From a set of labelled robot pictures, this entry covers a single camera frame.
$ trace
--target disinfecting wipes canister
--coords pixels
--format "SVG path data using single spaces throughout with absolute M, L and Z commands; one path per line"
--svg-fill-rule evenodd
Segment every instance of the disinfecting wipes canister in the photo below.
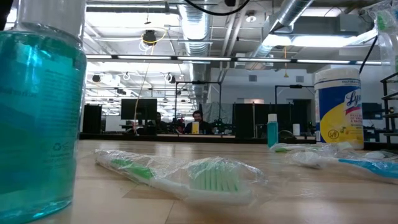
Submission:
M 317 141 L 348 141 L 363 149 L 361 81 L 355 68 L 333 68 L 315 74 Z

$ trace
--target wooden table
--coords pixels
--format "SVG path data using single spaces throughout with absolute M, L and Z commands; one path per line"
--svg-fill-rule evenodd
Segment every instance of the wooden table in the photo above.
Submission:
M 194 207 L 94 163 L 94 149 L 199 159 L 225 156 L 289 178 L 280 196 L 256 208 Z M 398 223 L 398 186 L 288 166 L 265 145 L 80 141 L 73 205 L 34 223 L 386 224 Z

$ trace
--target person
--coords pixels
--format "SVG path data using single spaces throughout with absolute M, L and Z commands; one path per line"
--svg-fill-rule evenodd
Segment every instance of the person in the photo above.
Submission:
M 154 121 L 149 121 L 148 125 L 153 125 L 156 126 L 156 131 L 160 132 L 167 132 L 167 124 L 166 122 L 162 121 L 162 114 L 159 112 L 156 113 L 156 120 L 155 123 Z
M 199 122 L 199 133 L 213 134 L 211 124 L 203 120 L 203 113 L 201 111 L 193 112 L 192 116 L 196 122 Z M 187 124 L 187 127 L 185 127 L 185 134 L 191 134 L 191 133 L 192 133 L 192 122 Z

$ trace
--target toothbrush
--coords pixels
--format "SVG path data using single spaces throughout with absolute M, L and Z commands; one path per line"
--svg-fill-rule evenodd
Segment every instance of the toothbrush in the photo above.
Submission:
M 328 165 L 346 167 L 348 170 L 354 170 L 365 177 L 398 184 L 398 163 L 391 161 L 338 159 L 320 156 L 316 152 L 296 152 L 291 155 L 291 159 L 298 165 L 316 169 L 323 169 Z
M 112 153 L 118 155 L 118 153 L 125 154 L 128 152 L 96 151 L 97 163 L 105 168 L 122 173 L 132 180 L 138 180 L 157 189 L 175 194 L 187 202 L 248 205 L 254 200 L 252 190 L 240 179 L 236 164 L 222 160 L 217 162 L 193 161 L 183 167 L 188 171 L 188 181 L 183 184 L 173 182 L 165 177 L 157 177 L 153 168 L 138 164 L 126 157 L 121 159 L 121 156 L 113 156 Z

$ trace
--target blue mouthwash bottle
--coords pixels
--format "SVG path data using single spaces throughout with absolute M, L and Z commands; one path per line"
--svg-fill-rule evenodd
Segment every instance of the blue mouthwash bottle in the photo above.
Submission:
M 20 0 L 0 32 L 0 223 L 25 223 L 73 197 L 86 57 L 85 0 Z
M 268 148 L 278 144 L 278 121 L 276 114 L 268 115 L 267 124 Z

